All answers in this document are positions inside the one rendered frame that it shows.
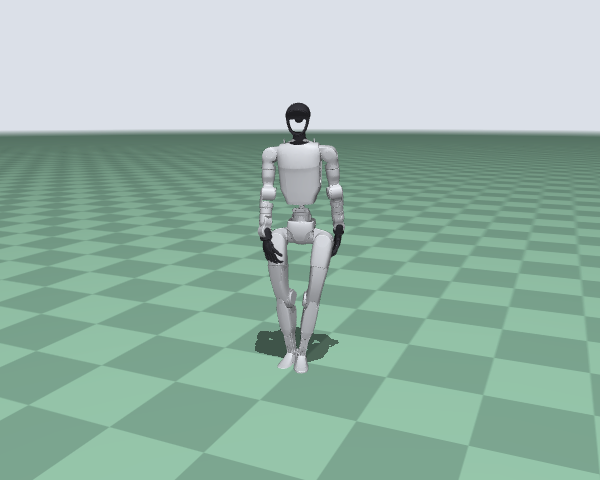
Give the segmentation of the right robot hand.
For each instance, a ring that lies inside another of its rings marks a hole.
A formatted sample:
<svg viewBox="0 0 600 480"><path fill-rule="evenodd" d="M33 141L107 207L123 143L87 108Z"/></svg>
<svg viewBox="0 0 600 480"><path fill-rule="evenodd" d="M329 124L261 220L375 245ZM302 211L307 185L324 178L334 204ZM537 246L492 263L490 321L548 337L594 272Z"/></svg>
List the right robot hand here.
<svg viewBox="0 0 600 480"><path fill-rule="evenodd" d="M275 253L276 253L280 257L283 256L280 252L278 252L274 248L274 245L271 242L272 234L271 234L270 228L265 228L264 233L265 233L265 237L260 237L260 240L263 241L263 251L265 253L265 257L266 257L267 261L269 259L270 262L273 261L273 263L276 263L276 264L284 262L284 261L278 260L275 255Z"/></svg>

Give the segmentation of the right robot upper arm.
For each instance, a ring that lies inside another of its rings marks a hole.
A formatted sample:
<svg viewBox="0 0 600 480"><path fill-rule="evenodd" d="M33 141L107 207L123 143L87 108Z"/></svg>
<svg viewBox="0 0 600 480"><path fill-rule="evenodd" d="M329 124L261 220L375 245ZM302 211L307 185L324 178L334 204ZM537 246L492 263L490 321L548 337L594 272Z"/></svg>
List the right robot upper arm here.
<svg viewBox="0 0 600 480"><path fill-rule="evenodd" d="M268 147L262 154L262 182L263 182L263 198L262 200L275 200L276 188L273 187L275 180L277 161L277 150L279 146Z"/></svg>

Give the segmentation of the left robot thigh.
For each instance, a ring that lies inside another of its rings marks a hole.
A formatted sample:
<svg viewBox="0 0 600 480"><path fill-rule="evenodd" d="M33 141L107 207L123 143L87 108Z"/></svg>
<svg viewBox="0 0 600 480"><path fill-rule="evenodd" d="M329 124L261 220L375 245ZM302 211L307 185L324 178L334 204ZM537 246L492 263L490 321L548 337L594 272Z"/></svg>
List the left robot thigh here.
<svg viewBox="0 0 600 480"><path fill-rule="evenodd" d="M308 307L311 301L316 302L317 305L320 302L333 246L334 238L332 234L321 229L314 229L309 284L306 292L304 291L302 301L304 308Z"/></svg>

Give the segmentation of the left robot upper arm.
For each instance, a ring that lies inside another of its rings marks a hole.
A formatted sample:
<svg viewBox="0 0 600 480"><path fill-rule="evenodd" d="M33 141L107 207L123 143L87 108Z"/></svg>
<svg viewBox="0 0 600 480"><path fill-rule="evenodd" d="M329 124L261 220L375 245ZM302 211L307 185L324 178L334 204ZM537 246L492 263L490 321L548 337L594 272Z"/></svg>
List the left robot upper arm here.
<svg viewBox="0 0 600 480"><path fill-rule="evenodd" d="M340 171L337 150L330 145L319 145L319 149L321 158L327 162L325 169L329 187L326 187L326 194L331 200L342 198L339 185Z"/></svg>

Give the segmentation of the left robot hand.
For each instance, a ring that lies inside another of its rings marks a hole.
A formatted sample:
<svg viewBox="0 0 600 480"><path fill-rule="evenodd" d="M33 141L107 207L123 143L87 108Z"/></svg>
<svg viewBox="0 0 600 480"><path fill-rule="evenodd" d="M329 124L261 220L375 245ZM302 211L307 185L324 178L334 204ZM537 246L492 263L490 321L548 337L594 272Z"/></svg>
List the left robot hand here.
<svg viewBox="0 0 600 480"><path fill-rule="evenodd" d="M341 243L342 234L344 234L343 226L341 224L337 225L336 230L334 230L334 228L333 228L333 232L334 232L335 236L334 236L334 246L332 248L331 257L333 257L337 254L337 250Z"/></svg>

